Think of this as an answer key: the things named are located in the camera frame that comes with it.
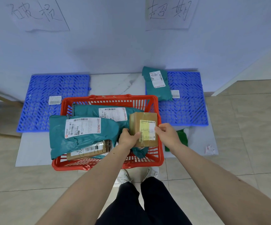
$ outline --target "left hand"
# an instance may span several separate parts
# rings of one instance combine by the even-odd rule
[[[119,145],[129,150],[135,145],[140,136],[140,132],[137,132],[134,136],[130,136],[128,129],[124,128],[119,138]]]

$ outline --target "handwritten sign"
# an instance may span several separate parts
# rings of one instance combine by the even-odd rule
[[[56,0],[9,0],[7,10],[13,22],[24,31],[69,31]]]
[[[146,30],[189,28],[198,0],[146,0]]]

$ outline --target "red plastic basket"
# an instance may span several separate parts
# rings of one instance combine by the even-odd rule
[[[157,122],[161,124],[161,118],[158,111],[158,99],[154,95],[108,95],[88,97],[71,97],[62,100],[60,115],[71,115],[72,104],[84,105],[106,105],[106,106],[125,106],[144,110],[145,112],[157,113]],[[101,159],[83,159],[78,161],[67,160],[67,155],[57,157],[52,162],[52,167],[57,171],[67,170],[89,170],[95,166]],[[139,159],[132,152],[127,156],[122,168],[128,169],[138,166],[160,166],[164,162],[162,143],[158,139],[158,147],[149,147],[146,157]]]

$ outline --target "sneaker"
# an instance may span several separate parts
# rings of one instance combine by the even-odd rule
[[[120,170],[117,177],[117,181],[119,182],[120,185],[126,182],[131,182],[130,177],[125,169]]]
[[[149,177],[157,178],[159,171],[160,171],[160,168],[158,166],[149,166],[147,174],[144,177],[143,181],[145,181]]]

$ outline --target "hand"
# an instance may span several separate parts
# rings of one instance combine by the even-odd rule
[[[128,129],[124,128],[119,138],[119,145],[126,149],[131,149],[135,145],[136,141],[140,138],[140,136],[140,132],[137,132],[134,136],[130,136]]]
[[[172,153],[182,145],[176,130],[169,123],[160,124],[154,130]]]

